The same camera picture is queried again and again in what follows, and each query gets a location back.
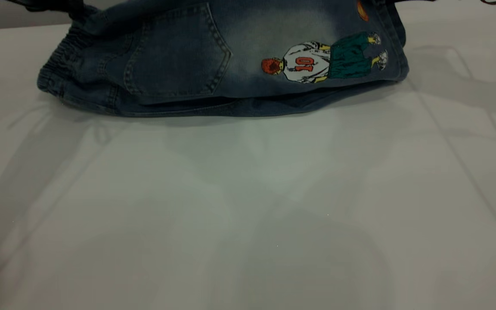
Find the orange hair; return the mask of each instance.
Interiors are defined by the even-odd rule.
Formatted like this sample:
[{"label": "orange hair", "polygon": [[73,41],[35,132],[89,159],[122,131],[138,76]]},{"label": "orange hair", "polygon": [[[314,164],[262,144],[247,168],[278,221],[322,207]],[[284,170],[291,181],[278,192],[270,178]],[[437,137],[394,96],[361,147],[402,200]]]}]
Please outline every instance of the orange hair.
[{"label": "orange hair", "polygon": [[275,75],[281,72],[281,60],[277,58],[264,59],[261,62],[261,68],[267,74]]}]

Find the elastic waistband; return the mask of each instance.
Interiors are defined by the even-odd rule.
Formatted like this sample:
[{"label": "elastic waistband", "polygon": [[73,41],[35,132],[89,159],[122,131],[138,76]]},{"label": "elastic waistband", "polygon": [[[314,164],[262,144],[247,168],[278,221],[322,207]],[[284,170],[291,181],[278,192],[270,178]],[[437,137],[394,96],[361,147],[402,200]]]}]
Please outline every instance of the elastic waistband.
[{"label": "elastic waistband", "polygon": [[86,6],[85,15],[79,16],[79,19],[72,23],[66,37],[40,70],[37,87],[41,91],[62,97],[65,83],[74,79],[77,74],[77,63],[83,50],[90,47],[94,41],[93,35],[81,29],[81,24],[87,16],[97,11],[92,6]]}]

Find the white surface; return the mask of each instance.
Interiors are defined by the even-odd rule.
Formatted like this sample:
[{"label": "white surface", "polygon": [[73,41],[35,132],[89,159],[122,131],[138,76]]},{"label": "white surface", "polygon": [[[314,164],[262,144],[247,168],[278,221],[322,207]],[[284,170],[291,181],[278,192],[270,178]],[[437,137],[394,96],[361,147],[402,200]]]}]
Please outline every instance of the white surface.
[{"label": "white surface", "polygon": [[69,110],[0,30],[0,310],[496,310],[496,8],[400,10],[407,81],[281,118]]},{"label": "white surface", "polygon": [[[113,6],[123,0],[84,0],[99,8]],[[0,28],[26,27],[69,23],[70,19],[63,12],[28,12],[23,6],[6,0],[0,0]]]}]

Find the jeans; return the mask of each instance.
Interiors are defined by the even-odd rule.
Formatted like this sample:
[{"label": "jeans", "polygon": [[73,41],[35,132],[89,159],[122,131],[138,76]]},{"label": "jeans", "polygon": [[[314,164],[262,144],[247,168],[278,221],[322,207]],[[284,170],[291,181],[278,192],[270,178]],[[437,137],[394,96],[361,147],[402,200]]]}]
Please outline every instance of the jeans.
[{"label": "jeans", "polygon": [[102,114],[309,112],[408,73],[384,0],[130,0],[72,18],[38,87]]}]

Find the white jersey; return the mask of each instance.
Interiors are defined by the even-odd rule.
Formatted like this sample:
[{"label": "white jersey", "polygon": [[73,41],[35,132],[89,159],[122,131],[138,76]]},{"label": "white jersey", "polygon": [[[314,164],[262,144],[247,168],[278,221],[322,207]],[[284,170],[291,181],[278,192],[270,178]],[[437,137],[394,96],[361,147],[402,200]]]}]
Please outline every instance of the white jersey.
[{"label": "white jersey", "polygon": [[287,79],[300,83],[314,83],[327,77],[330,50],[320,50],[317,42],[306,42],[292,47],[284,56],[284,74]]}]

